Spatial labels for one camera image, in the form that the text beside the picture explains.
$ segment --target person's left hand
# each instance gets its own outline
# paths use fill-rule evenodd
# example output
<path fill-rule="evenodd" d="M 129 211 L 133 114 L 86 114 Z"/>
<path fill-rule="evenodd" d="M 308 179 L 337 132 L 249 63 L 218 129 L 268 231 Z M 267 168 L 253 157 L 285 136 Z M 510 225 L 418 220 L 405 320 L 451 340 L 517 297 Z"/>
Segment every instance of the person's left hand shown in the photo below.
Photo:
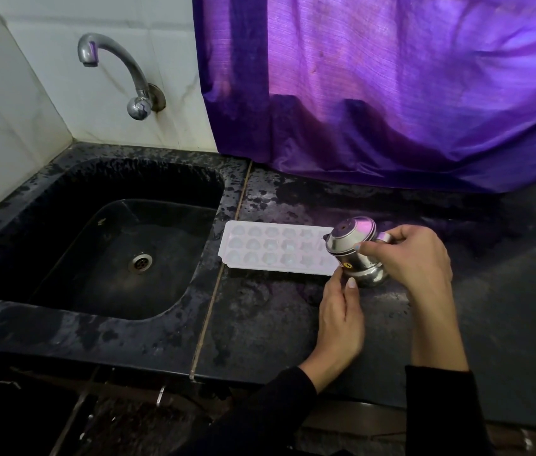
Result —
<path fill-rule="evenodd" d="M 327 387 L 363 348 L 365 321 L 358 288 L 349 278 L 342 290 L 342 268 L 338 267 L 325 285 L 318 315 L 317 346 L 300 368 L 317 393 Z"/>

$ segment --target faucet handle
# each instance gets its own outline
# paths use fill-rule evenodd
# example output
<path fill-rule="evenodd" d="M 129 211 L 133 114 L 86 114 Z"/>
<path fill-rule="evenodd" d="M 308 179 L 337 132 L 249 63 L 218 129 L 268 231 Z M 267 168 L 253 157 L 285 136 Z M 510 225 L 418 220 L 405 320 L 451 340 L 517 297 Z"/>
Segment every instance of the faucet handle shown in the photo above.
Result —
<path fill-rule="evenodd" d="M 126 111 L 135 120 L 145 120 L 152 113 L 152 102 L 146 97 L 134 97 L 126 105 Z"/>

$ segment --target drain strainer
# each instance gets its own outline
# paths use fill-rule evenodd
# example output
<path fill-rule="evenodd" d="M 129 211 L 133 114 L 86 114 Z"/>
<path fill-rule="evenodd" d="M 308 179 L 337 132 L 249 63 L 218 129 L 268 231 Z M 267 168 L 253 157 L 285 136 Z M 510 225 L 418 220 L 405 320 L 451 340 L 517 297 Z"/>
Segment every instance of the drain strainer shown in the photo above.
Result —
<path fill-rule="evenodd" d="M 129 271 L 134 274 L 141 274 L 152 266 L 152 257 L 149 254 L 137 254 L 129 262 Z"/>

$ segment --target ice cube tray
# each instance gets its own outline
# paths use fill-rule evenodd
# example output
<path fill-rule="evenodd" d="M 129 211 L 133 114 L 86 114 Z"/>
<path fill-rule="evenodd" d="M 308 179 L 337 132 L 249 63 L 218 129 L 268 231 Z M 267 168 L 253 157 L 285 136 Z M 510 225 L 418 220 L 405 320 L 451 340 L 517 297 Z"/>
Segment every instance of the ice cube tray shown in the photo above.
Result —
<path fill-rule="evenodd" d="M 325 248 L 332 227 L 228 221 L 218 256 L 235 269 L 330 276 L 339 262 Z"/>

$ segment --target curtain fold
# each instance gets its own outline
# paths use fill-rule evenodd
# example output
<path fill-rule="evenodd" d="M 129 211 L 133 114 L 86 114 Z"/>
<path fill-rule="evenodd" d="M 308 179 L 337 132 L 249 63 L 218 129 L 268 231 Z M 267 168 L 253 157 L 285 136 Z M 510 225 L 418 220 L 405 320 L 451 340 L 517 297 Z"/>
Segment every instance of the curtain fold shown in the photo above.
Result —
<path fill-rule="evenodd" d="M 221 153 L 382 187 L 536 182 L 536 0 L 193 0 Z"/>

